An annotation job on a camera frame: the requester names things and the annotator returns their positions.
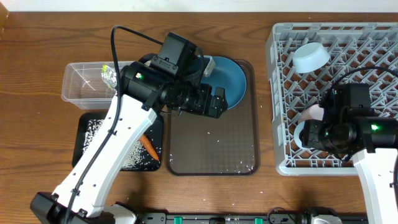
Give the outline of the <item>light blue cup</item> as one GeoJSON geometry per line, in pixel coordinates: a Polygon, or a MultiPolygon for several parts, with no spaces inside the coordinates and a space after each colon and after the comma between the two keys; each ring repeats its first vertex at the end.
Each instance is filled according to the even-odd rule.
{"type": "Polygon", "coordinates": [[[302,121],[301,123],[299,123],[295,130],[294,130],[294,141],[296,143],[296,145],[301,148],[301,149],[305,149],[305,147],[302,145],[302,140],[300,138],[300,133],[303,131],[304,129],[304,124],[305,122],[302,121]]]}

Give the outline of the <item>pink cup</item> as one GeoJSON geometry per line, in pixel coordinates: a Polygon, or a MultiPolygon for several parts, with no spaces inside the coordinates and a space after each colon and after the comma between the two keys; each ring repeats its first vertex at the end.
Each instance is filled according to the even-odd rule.
{"type": "Polygon", "coordinates": [[[324,115],[324,109],[319,107],[319,104],[315,104],[305,109],[301,113],[301,117],[298,120],[298,123],[304,122],[306,120],[315,119],[322,120],[324,115]]]}

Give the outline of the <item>orange carrot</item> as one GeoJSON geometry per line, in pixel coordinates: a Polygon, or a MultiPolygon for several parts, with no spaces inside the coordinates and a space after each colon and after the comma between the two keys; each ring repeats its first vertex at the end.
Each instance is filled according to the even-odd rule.
{"type": "Polygon", "coordinates": [[[149,141],[149,139],[147,138],[147,136],[145,134],[143,134],[140,138],[139,141],[141,142],[141,144],[144,146],[144,148],[146,149],[146,151],[149,153],[149,155],[156,161],[159,161],[159,156],[156,152],[156,150],[154,149],[154,147],[152,146],[152,143],[149,141]]]}

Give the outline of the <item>light blue rice bowl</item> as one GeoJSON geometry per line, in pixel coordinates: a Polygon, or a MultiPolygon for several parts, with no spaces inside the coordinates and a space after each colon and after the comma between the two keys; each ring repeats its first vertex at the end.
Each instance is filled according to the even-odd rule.
{"type": "Polygon", "coordinates": [[[292,60],[297,73],[308,73],[322,68],[329,59],[327,49],[319,42],[312,42],[299,47],[292,60]]]}

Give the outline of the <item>foil snack wrapper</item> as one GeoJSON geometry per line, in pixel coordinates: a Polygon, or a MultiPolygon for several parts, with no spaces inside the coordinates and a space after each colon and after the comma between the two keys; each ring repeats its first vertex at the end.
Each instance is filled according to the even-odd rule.
{"type": "Polygon", "coordinates": [[[116,70],[108,65],[103,65],[101,69],[102,81],[110,88],[115,89],[117,86],[116,70]]]}

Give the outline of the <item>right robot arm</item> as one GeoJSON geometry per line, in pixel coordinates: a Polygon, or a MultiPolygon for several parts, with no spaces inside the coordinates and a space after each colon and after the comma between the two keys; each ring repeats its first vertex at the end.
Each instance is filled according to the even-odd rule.
{"type": "Polygon", "coordinates": [[[304,121],[302,145],[353,160],[369,223],[397,223],[397,120],[357,116],[304,121]]]}

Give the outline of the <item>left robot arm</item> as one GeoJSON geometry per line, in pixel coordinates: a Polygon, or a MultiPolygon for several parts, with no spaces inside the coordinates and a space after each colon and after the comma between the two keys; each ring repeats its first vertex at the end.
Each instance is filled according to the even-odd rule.
{"type": "Polygon", "coordinates": [[[39,192],[30,209],[41,223],[135,223],[127,206],[106,206],[111,186],[132,147],[159,112],[171,110],[219,118],[227,110],[225,90],[202,83],[210,61],[177,65],[159,57],[140,59],[120,79],[102,126],[73,170],[52,193],[39,192]]]}

